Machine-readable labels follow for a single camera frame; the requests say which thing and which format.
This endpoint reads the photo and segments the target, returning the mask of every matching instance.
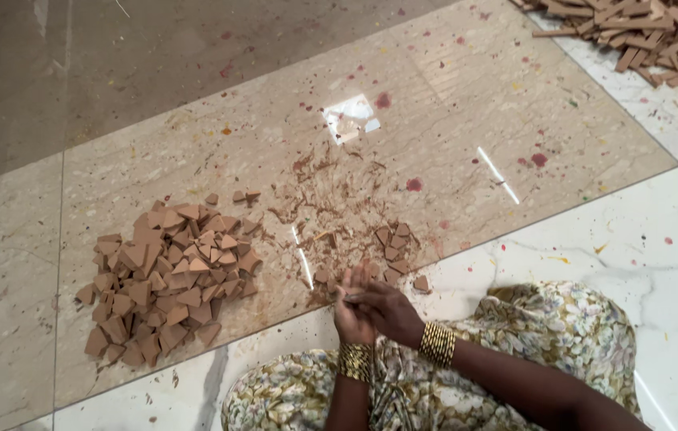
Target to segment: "yellow paint speck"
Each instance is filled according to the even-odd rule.
[[[554,260],[558,260],[558,261],[563,261],[566,264],[570,265],[570,261],[568,261],[567,258],[558,258],[556,256],[548,256],[547,259],[554,259]]]

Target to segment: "floral dress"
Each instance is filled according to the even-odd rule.
[[[613,301],[583,284],[552,281],[489,289],[475,313],[440,321],[456,336],[570,374],[639,416],[635,334]],[[230,388],[224,429],[323,429],[336,350],[284,355]],[[371,429],[542,429],[455,370],[379,337],[370,388]]]

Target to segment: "finger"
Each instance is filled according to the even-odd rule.
[[[386,310],[386,297],[377,293],[359,293],[354,295],[347,295],[344,297],[345,302],[350,304],[367,304],[373,308],[378,309],[382,313]]]

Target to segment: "white marble tile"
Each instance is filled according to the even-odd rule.
[[[539,13],[529,16],[541,28],[559,27],[559,21],[545,18]],[[619,59],[616,51],[603,51],[579,39],[554,40],[678,160],[678,87],[663,85],[653,88],[631,70],[625,73],[613,71]]]
[[[657,430],[678,429],[678,169],[421,272],[433,294],[414,293],[413,275],[402,284],[427,319],[468,316],[498,285],[572,279],[600,289],[637,329],[638,399],[646,422]],[[155,416],[156,429],[220,429],[221,402],[246,370],[279,354],[335,346],[330,309],[316,310],[67,407],[57,413],[56,427],[145,429]]]

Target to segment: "wood scrap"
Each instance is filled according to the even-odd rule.
[[[676,0],[522,0],[523,11],[545,9],[563,17],[556,30],[534,31],[535,38],[571,36],[621,52],[615,70],[636,71],[652,87],[678,86],[678,1]],[[661,76],[662,67],[674,71]]]

